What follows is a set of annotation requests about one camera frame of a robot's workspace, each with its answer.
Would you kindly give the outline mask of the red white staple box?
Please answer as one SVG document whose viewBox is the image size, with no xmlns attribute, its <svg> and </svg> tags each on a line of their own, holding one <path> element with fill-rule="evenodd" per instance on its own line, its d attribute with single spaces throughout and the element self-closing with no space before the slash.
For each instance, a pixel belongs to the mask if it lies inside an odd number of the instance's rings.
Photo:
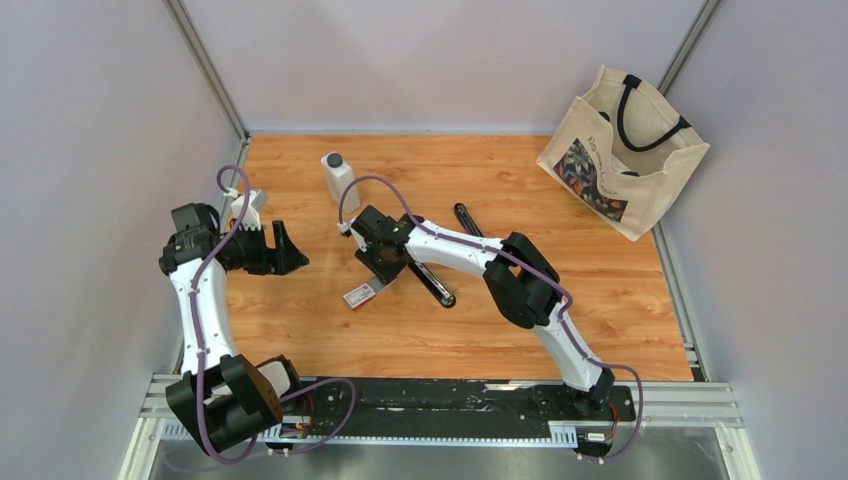
<svg viewBox="0 0 848 480">
<path fill-rule="evenodd" d="M 342 298 L 350 309 L 355 310 L 375 298 L 382 288 L 380 280 L 374 277 L 347 292 Z"/>
</svg>

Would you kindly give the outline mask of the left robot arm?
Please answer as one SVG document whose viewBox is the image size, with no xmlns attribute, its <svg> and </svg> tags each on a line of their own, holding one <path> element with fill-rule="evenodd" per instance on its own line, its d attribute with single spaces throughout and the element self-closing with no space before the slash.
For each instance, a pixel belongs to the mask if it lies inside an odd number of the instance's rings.
<svg viewBox="0 0 848 480">
<path fill-rule="evenodd" d="M 189 203 L 172 211 L 176 227 L 158 260 L 178 297 L 183 329 L 180 379 L 167 387 L 175 417 L 208 455 L 246 441 L 304 405 L 306 389 L 282 355 L 258 365 L 238 352 L 226 302 L 227 275 L 286 275 L 308 265 L 282 221 L 266 243 L 259 208 L 238 197 L 225 231 L 218 211 Z"/>
</svg>

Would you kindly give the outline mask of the blue stapler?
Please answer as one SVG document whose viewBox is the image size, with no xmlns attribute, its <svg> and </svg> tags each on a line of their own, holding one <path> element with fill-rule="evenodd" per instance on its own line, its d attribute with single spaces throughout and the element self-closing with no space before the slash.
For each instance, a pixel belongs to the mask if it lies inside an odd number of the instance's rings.
<svg viewBox="0 0 848 480">
<path fill-rule="evenodd" d="M 467 234 L 476 237 L 484 237 L 479 225 L 473 219 L 468 208 L 463 203 L 456 203 L 453 207 L 453 211 L 458 222 Z"/>
</svg>

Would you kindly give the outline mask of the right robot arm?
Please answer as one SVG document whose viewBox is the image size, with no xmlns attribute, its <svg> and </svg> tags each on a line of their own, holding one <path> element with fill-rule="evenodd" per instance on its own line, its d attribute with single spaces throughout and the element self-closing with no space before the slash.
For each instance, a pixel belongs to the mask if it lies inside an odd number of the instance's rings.
<svg viewBox="0 0 848 480">
<path fill-rule="evenodd" d="M 611 401 L 611 370 L 591 351 L 568 313 L 573 298 L 535 245 L 523 234 L 486 238 L 453 231 L 417 215 L 395 220 L 366 206 L 340 233 L 353 238 L 356 258 L 382 282 L 413 262 L 465 272 L 486 284 L 500 314 L 532 331 L 555 361 L 579 416 L 598 417 Z"/>
</svg>

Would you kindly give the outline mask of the black stapler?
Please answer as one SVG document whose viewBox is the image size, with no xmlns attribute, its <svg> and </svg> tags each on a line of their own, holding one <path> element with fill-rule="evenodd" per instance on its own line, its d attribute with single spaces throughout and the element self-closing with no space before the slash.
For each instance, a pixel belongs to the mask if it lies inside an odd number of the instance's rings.
<svg viewBox="0 0 848 480">
<path fill-rule="evenodd" d="M 408 268 L 443 308 L 453 308 L 456 305 L 455 295 L 426 264 L 413 261 L 408 264 Z"/>
</svg>

